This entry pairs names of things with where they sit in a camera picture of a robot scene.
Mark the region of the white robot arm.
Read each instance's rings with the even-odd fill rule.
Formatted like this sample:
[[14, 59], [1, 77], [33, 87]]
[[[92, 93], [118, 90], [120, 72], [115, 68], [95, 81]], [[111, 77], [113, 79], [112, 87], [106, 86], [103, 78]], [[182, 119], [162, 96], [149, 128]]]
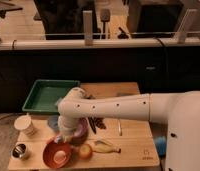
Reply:
[[58, 103], [58, 125], [66, 141], [83, 117], [143, 120], [168, 126], [165, 171], [200, 171], [200, 91], [147, 93], [87, 99], [71, 89]]

